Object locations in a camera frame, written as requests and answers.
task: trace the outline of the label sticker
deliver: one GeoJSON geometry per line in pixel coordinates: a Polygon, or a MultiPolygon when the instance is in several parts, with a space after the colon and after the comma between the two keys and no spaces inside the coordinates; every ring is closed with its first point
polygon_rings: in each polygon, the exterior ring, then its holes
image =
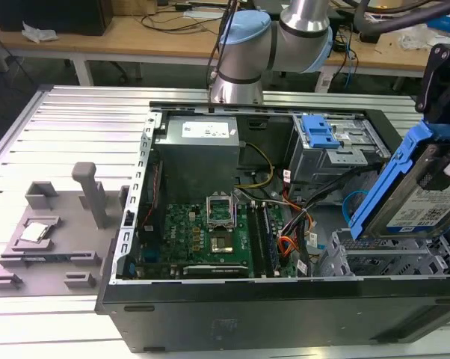
{"type": "Polygon", "coordinates": [[[290,183],[292,181],[292,172],[290,170],[283,170],[283,182],[290,183]]]}
{"type": "Polygon", "coordinates": [[[183,138],[229,138],[227,122],[185,122],[183,138]]]}
{"type": "Polygon", "coordinates": [[[318,247],[318,235],[316,233],[309,234],[309,240],[306,243],[311,247],[318,247]]]}
{"type": "Polygon", "coordinates": [[[408,198],[387,227],[404,227],[401,232],[413,232],[414,227],[436,226],[450,212],[450,186],[444,191],[418,188],[408,198]]]}
{"type": "Polygon", "coordinates": [[[301,260],[298,260],[297,269],[305,275],[308,273],[308,266],[301,260]]]}
{"type": "Polygon", "coordinates": [[[403,227],[399,231],[400,232],[413,232],[416,227],[403,227]]]}
{"type": "Polygon", "coordinates": [[[350,136],[347,133],[335,133],[335,138],[340,141],[349,140],[350,136]]]}

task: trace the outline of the yellow cable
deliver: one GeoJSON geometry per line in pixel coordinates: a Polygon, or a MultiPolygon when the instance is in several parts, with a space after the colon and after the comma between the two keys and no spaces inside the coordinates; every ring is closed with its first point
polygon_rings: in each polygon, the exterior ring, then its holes
{"type": "Polygon", "coordinates": [[[273,171],[274,171],[273,165],[271,164],[271,161],[267,157],[267,155],[265,155],[265,153],[262,150],[260,150],[257,146],[255,146],[254,144],[251,144],[250,142],[245,142],[245,144],[247,146],[253,147],[255,150],[257,150],[260,153],[260,155],[263,156],[264,159],[266,159],[266,161],[268,162],[268,166],[270,166],[270,173],[269,173],[268,178],[266,179],[266,181],[264,181],[262,183],[254,183],[254,184],[251,184],[251,185],[236,185],[235,187],[236,188],[243,188],[243,189],[264,187],[267,184],[269,184],[271,182],[271,180],[273,179],[273,171]]]}

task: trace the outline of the cpu chip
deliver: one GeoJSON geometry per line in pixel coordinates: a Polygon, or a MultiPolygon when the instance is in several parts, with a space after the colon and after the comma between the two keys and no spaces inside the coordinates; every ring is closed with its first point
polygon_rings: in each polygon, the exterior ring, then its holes
{"type": "Polygon", "coordinates": [[[230,233],[213,233],[210,244],[212,253],[233,253],[233,237],[230,233]]]}

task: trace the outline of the gray 3d-printed holder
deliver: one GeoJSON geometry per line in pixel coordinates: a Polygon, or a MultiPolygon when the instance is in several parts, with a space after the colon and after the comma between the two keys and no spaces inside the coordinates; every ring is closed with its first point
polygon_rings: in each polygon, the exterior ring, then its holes
{"type": "Polygon", "coordinates": [[[97,294],[102,263],[117,235],[127,187],[104,192],[94,163],[78,163],[73,179],[82,191],[56,191],[33,182],[29,203],[0,256],[0,297],[97,294]],[[21,240],[33,222],[49,226],[38,242],[21,240]]]}

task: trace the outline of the workbench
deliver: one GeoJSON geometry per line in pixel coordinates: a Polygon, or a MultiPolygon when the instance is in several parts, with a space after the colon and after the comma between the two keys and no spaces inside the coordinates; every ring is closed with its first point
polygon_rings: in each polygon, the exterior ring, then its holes
{"type": "MultiPolygon", "coordinates": [[[[157,21],[177,17],[176,13],[160,13],[157,21]]],[[[162,28],[179,27],[194,23],[193,19],[176,19],[162,28]]],[[[218,23],[203,24],[218,32],[218,23]]],[[[78,82],[92,86],[88,61],[125,61],[135,63],[206,65],[217,36],[204,31],[197,34],[168,34],[154,31],[140,24],[140,17],[116,16],[101,37],[77,34],[59,34],[59,40],[39,44],[23,37],[19,32],[0,31],[0,39],[15,56],[33,58],[60,58],[71,60],[78,82]]],[[[399,34],[385,34],[378,44],[361,43],[354,35],[351,48],[357,53],[360,65],[358,74],[400,77],[422,77],[428,62],[429,50],[406,51],[399,47],[399,34]]],[[[0,56],[7,55],[0,47],[0,56]]],[[[327,92],[333,74],[343,62],[344,54],[332,52],[316,85],[316,92],[327,92]]],[[[344,66],[342,72],[354,72],[354,67],[344,66]]],[[[141,77],[140,66],[138,77],[141,77]]]]}
{"type": "MultiPolygon", "coordinates": [[[[204,90],[61,87],[37,92],[0,142],[0,253],[27,202],[31,181],[79,190],[77,161],[95,162],[106,191],[129,184],[150,101],[206,102],[204,90]]],[[[265,92],[266,105],[382,110],[401,135],[421,117],[411,98],[265,92]]],[[[95,296],[0,298],[0,358],[137,358],[95,296]]],[[[174,353],[167,358],[450,357],[450,324],[410,345],[174,353]]],[[[141,355],[139,358],[155,358],[141,355]]]]}

